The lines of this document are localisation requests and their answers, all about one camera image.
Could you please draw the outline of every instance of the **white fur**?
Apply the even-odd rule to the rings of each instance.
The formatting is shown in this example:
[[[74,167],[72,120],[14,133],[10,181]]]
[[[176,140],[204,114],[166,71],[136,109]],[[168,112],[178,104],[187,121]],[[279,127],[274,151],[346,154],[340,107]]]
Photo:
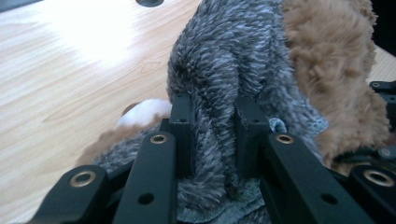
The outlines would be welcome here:
[[[120,126],[138,125],[145,127],[154,121],[155,116],[169,118],[172,105],[164,99],[148,99],[124,114],[117,124]]]

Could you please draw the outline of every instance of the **wood grain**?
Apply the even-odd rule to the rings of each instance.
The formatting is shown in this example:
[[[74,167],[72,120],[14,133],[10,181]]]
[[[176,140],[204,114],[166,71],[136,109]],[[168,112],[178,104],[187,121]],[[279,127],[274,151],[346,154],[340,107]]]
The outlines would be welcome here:
[[[0,14],[0,223],[31,218],[127,105],[166,98],[169,52],[200,0],[47,0]],[[396,79],[377,49],[370,79]]]

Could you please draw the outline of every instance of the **gray fur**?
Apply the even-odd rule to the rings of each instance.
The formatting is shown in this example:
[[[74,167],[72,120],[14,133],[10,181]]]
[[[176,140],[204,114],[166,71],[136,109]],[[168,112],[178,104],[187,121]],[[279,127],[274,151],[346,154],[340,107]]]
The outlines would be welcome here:
[[[259,181],[235,173],[233,103],[238,95],[253,98],[268,118],[282,119],[321,160],[314,137],[327,121],[299,92],[292,76],[280,4],[204,0],[172,50],[169,98],[188,92],[196,106],[191,130],[196,139],[195,175],[178,180],[178,220],[269,222]],[[272,127],[285,131],[276,119]],[[132,160],[143,136],[114,146],[96,163],[111,171]]]

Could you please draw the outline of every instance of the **faux fur fabric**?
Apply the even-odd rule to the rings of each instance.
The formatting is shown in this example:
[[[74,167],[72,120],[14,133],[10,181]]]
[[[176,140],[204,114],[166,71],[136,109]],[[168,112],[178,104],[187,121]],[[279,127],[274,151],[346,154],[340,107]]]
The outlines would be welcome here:
[[[268,118],[281,118],[321,159],[315,136],[327,121],[298,90],[285,46],[280,0],[205,0],[169,60],[169,98],[188,92],[195,105],[194,176],[178,181],[177,218],[194,223],[266,220],[259,181],[235,171],[233,103],[253,98]],[[133,159],[137,136],[96,162],[108,171]]]
[[[196,107],[191,130],[196,170],[178,180],[178,220],[270,222],[258,180],[235,173],[233,102],[238,95],[253,98],[268,118],[283,119],[320,159],[314,141],[319,134],[328,165],[343,151],[382,141],[367,129],[386,132],[385,106],[362,85],[374,57],[374,22],[366,0],[203,1],[169,60],[169,98],[188,92]],[[320,133],[328,123],[311,104],[329,119],[327,131]],[[359,122],[370,127],[360,130]],[[120,142],[95,163],[111,172],[133,160],[147,133]],[[371,134],[368,140],[362,139],[366,134]]]
[[[317,137],[325,164],[336,168],[340,154],[384,146],[386,103],[365,81],[375,61],[371,2],[284,0],[284,12],[299,88],[330,124]]]

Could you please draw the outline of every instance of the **brown plush toy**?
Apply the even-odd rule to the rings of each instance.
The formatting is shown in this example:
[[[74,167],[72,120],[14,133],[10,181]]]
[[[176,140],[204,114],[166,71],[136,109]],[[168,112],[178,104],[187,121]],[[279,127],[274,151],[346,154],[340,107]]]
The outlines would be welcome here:
[[[386,103],[367,85],[375,62],[370,0],[284,0],[290,58],[300,90],[328,121],[317,137],[326,166],[389,138]]]

